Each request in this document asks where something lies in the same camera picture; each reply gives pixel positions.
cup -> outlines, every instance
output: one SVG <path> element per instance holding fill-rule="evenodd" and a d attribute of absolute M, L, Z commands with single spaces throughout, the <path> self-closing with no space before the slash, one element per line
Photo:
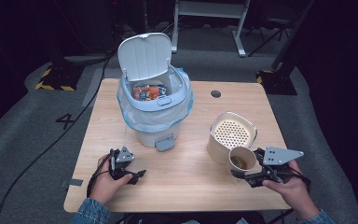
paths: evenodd
<path fill-rule="evenodd" d="M 214 161 L 226 165 L 229 151 L 234 147 L 250 147 L 257 128 L 233 112 L 221 114 L 211 125 L 207 150 Z"/>
<path fill-rule="evenodd" d="M 228 153 L 227 170 L 246 173 L 255 168 L 257 159 L 254 152 L 247 147 L 234 147 Z"/>

sleeve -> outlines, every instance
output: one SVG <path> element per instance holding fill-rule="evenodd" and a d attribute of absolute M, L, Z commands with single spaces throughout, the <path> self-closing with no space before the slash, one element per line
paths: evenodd
<path fill-rule="evenodd" d="M 83 201 L 71 224 L 106 224 L 109 219 L 109 209 L 95 200 L 87 198 Z"/>
<path fill-rule="evenodd" d="M 321 212 L 316 217 L 298 221 L 297 224 L 335 224 L 335 222 L 324 210 L 321 209 Z"/>

beige strainer basket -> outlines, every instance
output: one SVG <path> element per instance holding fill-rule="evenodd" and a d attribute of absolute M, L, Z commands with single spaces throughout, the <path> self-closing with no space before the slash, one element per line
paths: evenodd
<path fill-rule="evenodd" d="M 256 136 L 257 128 L 249 120 L 233 112 L 226 112 L 211 125 L 207 150 L 214 161 L 226 164 L 228 152 L 232 148 L 250 148 Z"/>

metal rack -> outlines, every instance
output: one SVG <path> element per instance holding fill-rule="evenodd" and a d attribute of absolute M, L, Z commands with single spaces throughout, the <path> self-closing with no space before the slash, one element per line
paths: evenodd
<path fill-rule="evenodd" d="M 172 53 L 176 53 L 178 45 L 178 21 L 179 15 L 220 17 L 240 19 L 237 30 L 232 31 L 235 44 L 240 57 L 245 56 L 245 50 L 240 40 L 241 29 L 248 11 L 249 0 L 244 4 L 220 4 L 205 2 L 187 2 L 176 0 L 174 11 L 174 26 L 172 34 Z"/>

human hand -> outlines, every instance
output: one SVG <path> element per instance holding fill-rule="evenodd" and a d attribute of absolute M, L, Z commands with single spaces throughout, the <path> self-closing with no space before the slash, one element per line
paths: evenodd
<path fill-rule="evenodd" d="M 106 155 L 98 159 L 98 166 L 103 162 L 105 157 Z M 112 200 L 112 198 L 117 194 L 118 190 L 132 179 L 132 174 L 128 174 L 124 175 L 118 180 L 114 180 L 109 174 L 109 165 L 110 160 L 106 160 L 101 167 L 101 171 L 98 174 L 94 183 L 94 187 L 92 188 L 91 194 L 89 195 L 91 199 L 103 204 L 106 204 Z"/>
<path fill-rule="evenodd" d="M 289 161 L 288 165 L 301 173 L 296 161 Z M 298 220 L 309 219 L 320 213 L 307 191 L 306 184 L 298 177 L 292 177 L 285 184 L 263 180 L 263 185 L 280 193 L 284 201 L 296 211 Z"/>

